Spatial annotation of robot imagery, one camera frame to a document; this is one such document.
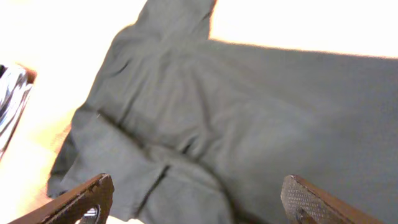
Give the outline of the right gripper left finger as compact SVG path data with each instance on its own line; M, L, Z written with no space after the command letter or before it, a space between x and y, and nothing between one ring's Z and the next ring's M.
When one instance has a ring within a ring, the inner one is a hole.
M10 224L106 223L113 192L111 176L99 174Z

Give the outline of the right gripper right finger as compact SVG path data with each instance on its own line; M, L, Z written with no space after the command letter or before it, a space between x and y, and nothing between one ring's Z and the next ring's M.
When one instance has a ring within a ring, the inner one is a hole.
M280 198L293 224L382 223L298 175L284 178Z

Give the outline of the black t-shirt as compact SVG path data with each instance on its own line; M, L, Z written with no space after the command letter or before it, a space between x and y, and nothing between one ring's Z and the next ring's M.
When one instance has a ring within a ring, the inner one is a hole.
M114 38L50 172L100 174L144 223L286 223L297 174L397 222L397 61L210 40L213 1L147 1Z

